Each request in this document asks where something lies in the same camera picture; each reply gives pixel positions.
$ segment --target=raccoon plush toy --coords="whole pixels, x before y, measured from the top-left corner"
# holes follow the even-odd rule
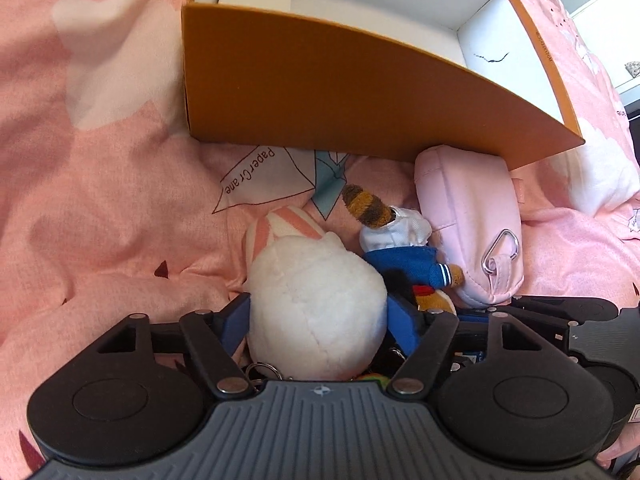
[[[457,265],[437,262],[437,249],[427,245],[429,222],[418,211],[386,205],[360,186],[347,184],[342,199],[362,224],[363,258],[382,275],[387,290],[401,294],[419,310],[455,313],[441,289],[462,285],[464,273]]]

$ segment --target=metal ring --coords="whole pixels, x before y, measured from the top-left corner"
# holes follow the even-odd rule
[[[401,350],[401,349],[396,348],[395,346],[392,346],[392,347],[389,349],[389,351],[390,351],[392,354],[395,354],[395,355],[397,355],[399,358],[401,358],[401,359],[402,359],[402,362],[405,362],[405,361],[406,361],[406,356],[402,353],[402,350]]]
[[[267,370],[271,370],[274,374],[276,374],[276,378],[279,381],[283,381],[284,380],[284,377],[280,373],[280,371],[275,366],[272,366],[272,365],[270,365],[268,363],[251,363],[250,365],[248,365],[247,368],[244,369],[244,374],[246,376],[249,376],[249,372],[251,370],[255,370],[258,367],[267,368]]]
[[[507,235],[513,238],[513,243],[515,246],[513,254],[510,256],[510,258],[512,260],[515,260],[516,256],[520,254],[520,241],[518,240],[518,237],[515,235],[515,233],[511,231],[511,229],[503,229],[502,231],[500,231],[500,234],[495,237],[494,243],[491,244],[491,246],[487,249],[487,252],[485,252],[484,256],[482,257],[482,270],[484,270],[484,273],[488,276],[493,275],[497,272],[496,270],[491,270],[489,268],[489,257],[491,256],[491,253],[494,252],[494,249],[498,246],[498,243],[500,243],[500,240],[502,240]]]

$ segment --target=plush toy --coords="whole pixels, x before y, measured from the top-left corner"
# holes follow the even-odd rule
[[[459,266],[437,262],[437,249],[427,245],[431,236],[429,222],[417,211],[386,205],[360,186],[347,184],[342,199],[363,225],[363,258],[385,277],[388,288],[410,286],[410,295],[420,310],[441,308],[455,312],[451,300],[440,289],[461,285],[464,273]],[[408,296],[406,290],[402,295]]]
[[[249,230],[247,341],[253,361],[286,378],[344,381],[366,370],[382,343],[386,288],[337,235],[321,232],[292,207]]]

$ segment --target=bed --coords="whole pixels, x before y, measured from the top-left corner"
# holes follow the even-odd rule
[[[254,219],[300,206],[357,251],[344,182],[417,207],[411,164],[333,152],[289,152],[268,187],[231,194],[229,172],[268,156],[189,136],[182,1],[0,0],[2,480],[43,463],[26,403],[85,345],[131,312],[173,321],[241,291]],[[512,174],[521,293],[636,306],[640,180],[624,108],[561,2],[523,2],[586,144]]]

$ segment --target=metal carabiner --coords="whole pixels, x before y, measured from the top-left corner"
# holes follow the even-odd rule
[[[496,273],[495,269],[491,270],[489,268],[489,257],[491,256],[491,253],[494,252],[494,249],[498,246],[498,243],[500,243],[500,240],[502,240],[502,238],[504,238],[507,235],[513,238],[513,243],[515,246],[515,250],[513,251],[513,254],[510,256],[511,259],[515,260],[516,256],[520,254],[520,241],[518,240],[518,237],[510,229],[503,229],[502,231],[500,231],[500,234],[497,235],[497,237],[495,237],[494,243],[491,244],[491,246],[487,249],[487,251],[484,253],[484,256],[482,257],[482,270],[484,270],[484,273],[487,276],[490,276]]]

